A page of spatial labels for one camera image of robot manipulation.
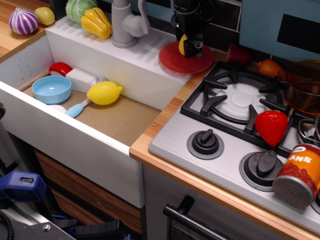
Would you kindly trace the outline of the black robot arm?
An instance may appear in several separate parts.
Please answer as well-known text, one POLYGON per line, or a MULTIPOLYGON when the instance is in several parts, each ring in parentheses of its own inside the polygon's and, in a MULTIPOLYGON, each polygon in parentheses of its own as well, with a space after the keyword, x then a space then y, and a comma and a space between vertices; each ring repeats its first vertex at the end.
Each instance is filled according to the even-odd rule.
POLYGON ((204 32, 216 13, 212 0, 174 0, 171 24, 187 59, 203 55, 204 32))

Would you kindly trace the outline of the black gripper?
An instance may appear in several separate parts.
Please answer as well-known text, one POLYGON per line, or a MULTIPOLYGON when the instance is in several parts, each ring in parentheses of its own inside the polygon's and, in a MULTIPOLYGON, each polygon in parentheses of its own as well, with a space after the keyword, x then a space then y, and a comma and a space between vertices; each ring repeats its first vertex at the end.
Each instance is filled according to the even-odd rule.
POLYGON ((180 41, 186 35, 187 40, 183 42, 184 56, 201 57, 203 55, 204 29, 207 21, 200 16, 198 10, 189 12, 175 11, 171 23, 175 28, 176 40, 180 41))

